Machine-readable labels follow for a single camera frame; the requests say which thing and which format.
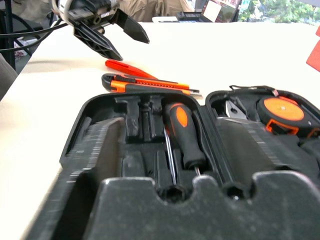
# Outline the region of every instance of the black tool case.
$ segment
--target black tool case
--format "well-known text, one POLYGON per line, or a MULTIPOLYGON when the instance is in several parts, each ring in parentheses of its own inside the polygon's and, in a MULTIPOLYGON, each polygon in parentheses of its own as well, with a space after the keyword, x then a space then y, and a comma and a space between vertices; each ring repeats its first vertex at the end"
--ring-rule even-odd
MULTIPOLYGON (((319 123, 320 111, 287 91, 319 123)), ((257 101, 269 87, 215 91, 205 106, 183 94, 103 94, 82 107, 62 172, 28 240, 319 240, 320 139, 269 132, 257 101), (248 119, 227 117, 240 101, 248 119), (173 140, 173 186, 163 109, 192 111, 206 166, 185 169, 173 140)))

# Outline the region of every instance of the orange utility knife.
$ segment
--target orange utility knife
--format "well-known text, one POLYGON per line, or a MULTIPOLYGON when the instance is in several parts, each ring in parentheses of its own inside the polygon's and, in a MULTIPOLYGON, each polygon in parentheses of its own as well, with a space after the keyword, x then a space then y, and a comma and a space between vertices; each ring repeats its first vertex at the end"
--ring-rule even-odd
POLYGON ((116 93, 174 91, 193 97, 202 97, 199 90, 189 89, 188 85, 173 81, 114 73, 102 75, 101 80, 105 89, 116 93))
MULTIPOLYGON (((147 73, 145 71, 142 71, 141 69, 139 69, 137 67, 131 66, 131 65, 126 64, 126 63, 121 62, 121 61, 108 59, 107 61, 105 61, 105 65, 108 68, 111 68, 113 70, 117 70, 117 71, 122 72, 122 73, 124 73, 126 75, 139 77, 140 79, 148 78, 149 80, 158 80, 158 78, 156 78, 155 76, 152 76, 151 74, 149 74, 149 73, 147 73)), ((174 87, 174 88, 177 88, 177 89, 190 90, 189 85, 185 84, 185 83, 170 82, 170 81, 163 81, 163 80, 158 80, 158 81, 159 82, 164 82, 164 83, 171 83, 171 85, 169 87, 174 87)))

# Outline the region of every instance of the orange tape measure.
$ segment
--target orange tape measure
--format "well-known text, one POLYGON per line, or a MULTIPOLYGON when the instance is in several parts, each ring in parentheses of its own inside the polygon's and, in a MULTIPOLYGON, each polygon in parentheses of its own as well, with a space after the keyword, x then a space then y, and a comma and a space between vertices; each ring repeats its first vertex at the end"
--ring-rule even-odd
POLYGON ((301 138, 320 134, 320 122, 291 99, 265 97, 257 103, 256 109, 269 132, 297 135, 301 138))

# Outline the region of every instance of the white table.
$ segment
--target white table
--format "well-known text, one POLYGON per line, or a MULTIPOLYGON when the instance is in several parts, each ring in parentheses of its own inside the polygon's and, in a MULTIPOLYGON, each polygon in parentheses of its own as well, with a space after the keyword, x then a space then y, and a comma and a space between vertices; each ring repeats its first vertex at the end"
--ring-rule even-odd
MULTIPOLYGON (((106 27, 126 63, 159 79, 210 92, 269 85, 320 108, 320 72, 306 64, 319 40, 305 24, 145 23, 150 44, 106 27)), ((59 159, 82 105, 106 93, 105 59, 65 27, 32 56, 0 102, 0 239, 19 239, 60 171, 59 159)))

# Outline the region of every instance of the screwdriver shaft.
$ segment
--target screwdriver shaft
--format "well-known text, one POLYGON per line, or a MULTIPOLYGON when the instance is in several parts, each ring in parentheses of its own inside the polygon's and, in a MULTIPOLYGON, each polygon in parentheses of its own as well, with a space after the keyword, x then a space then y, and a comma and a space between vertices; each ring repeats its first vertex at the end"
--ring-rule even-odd
POLYGON ((166 149, 168 152, 169 168, 171 172, 172 182, 173 182, 173 185, 177 185, 177 174, 176 174, 175 162, 174 162, 174 157, 172 155, 170 138, 166 129, 164 129, 164 137, 165 137, 166 149))
POLYGON ((197 166, 194 167, 194 170, 197 176, 201 176, 200 169, 197 166))

